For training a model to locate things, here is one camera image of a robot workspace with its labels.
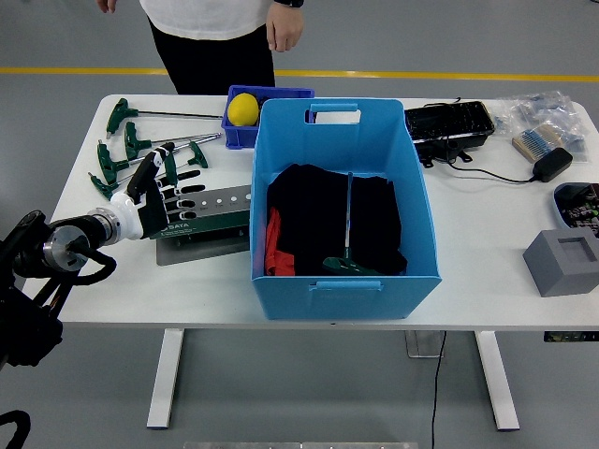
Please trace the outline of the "person's left hand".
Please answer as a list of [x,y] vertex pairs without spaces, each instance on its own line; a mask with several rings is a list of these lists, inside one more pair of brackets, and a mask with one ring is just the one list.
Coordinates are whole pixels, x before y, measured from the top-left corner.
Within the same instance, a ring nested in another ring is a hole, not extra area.
[[304,29],[301,7],[273,2],[267,13],[266,26],[271,51],[293,50],[299,43]]

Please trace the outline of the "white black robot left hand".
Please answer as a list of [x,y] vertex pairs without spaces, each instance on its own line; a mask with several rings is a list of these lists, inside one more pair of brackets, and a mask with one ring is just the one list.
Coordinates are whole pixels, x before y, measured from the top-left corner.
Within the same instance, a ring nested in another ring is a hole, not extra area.
[[156,176],[163,167],[166,184],[172,186],[177,181],[198,176],[198,169],[177,174],[174,153],[189,145],[167,142],[151,150],[141,160],[126,188],[112,195],[107,212],[110,244],[123,239],[146,239],[167,228],[168,214]]

